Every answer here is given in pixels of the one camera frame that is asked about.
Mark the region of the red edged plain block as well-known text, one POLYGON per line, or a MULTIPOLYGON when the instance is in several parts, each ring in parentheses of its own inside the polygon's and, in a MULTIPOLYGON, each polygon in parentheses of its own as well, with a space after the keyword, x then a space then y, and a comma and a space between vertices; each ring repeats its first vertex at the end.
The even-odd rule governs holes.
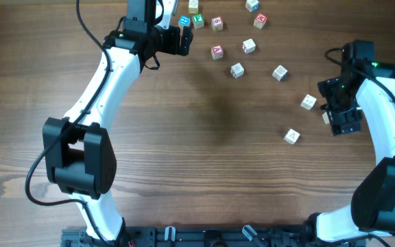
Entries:
POLYGON ((255 49, 256 49, 256 44, 255 44, 255 42, 253 41, 252 38, 243 41, 242 50, 246 54, 249 54, 249 53, 253 52, 255 49))

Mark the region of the green edged plain block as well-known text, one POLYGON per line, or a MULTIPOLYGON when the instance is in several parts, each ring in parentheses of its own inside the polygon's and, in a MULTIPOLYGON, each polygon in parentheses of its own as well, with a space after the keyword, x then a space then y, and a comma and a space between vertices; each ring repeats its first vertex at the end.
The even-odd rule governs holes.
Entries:
POLYGON ((294 129, 289 129, 284 136, 284 140, 291 145, 295 144, 296 141, 300 138, 300 133, 295 131, 294 129))

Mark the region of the plain wooden picture block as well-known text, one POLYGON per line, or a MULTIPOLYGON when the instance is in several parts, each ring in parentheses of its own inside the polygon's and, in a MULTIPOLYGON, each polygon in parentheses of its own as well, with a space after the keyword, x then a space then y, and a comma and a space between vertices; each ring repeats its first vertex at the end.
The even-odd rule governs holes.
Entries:
POLYGON ((314 96, 307 94, 302 100, 300 106, 307 110, 311 110, 314 107, 316 101, 317 99, 314 96))

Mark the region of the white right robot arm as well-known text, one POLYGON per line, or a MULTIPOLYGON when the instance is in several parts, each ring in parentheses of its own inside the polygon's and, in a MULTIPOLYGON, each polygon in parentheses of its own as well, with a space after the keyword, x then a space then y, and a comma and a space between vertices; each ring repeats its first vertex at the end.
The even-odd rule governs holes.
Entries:
POLYGON ((374 44, 354 40, 337 49, 337 78, 318 82, 333 135, 361 129, 365 118, 376 165, 341 209, 309 218, 307 244, 352 246, 365 239, 395 235, 395 64, 377 62, 374 44))

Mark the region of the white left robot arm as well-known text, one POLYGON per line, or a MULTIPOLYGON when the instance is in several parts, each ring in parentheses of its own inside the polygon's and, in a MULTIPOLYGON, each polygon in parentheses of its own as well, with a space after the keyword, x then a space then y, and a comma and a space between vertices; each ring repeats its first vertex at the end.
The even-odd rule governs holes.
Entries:
POLYGON ((156 54, 186 56, 193 33, 172 26, 176 1, 129 1, 126 15, 99 43, 99 66, 75 105, 43 126, 49 181, 75 202, 86 226, 62 232, 63 246, 134 246, 111 187, 117 160, 108 135, 130 86, 156 54))

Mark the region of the plain red trimmed block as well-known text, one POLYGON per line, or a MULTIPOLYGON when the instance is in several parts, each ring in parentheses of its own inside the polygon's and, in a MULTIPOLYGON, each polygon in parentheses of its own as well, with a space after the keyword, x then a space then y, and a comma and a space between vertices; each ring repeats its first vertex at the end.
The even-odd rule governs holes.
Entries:
POLYGON ((234 64, 230 68, 230 73, 234 78, 238 78, 238 77, 242 76, 244 74, 244 72, 245 72, 245 69, 243 68, 243 66, 241 65, 240 62, 238 62, 237 64, 234 64))

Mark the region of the red Y letter block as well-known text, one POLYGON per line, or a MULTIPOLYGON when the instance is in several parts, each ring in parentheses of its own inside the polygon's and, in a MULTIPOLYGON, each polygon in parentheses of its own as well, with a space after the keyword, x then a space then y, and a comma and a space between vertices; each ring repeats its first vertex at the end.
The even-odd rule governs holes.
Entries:
POLYGON ((324 114, 322 115, 324 123, 325 124, 330 124, 330 115, 329 113, 326 111, 324 112, 324 114))

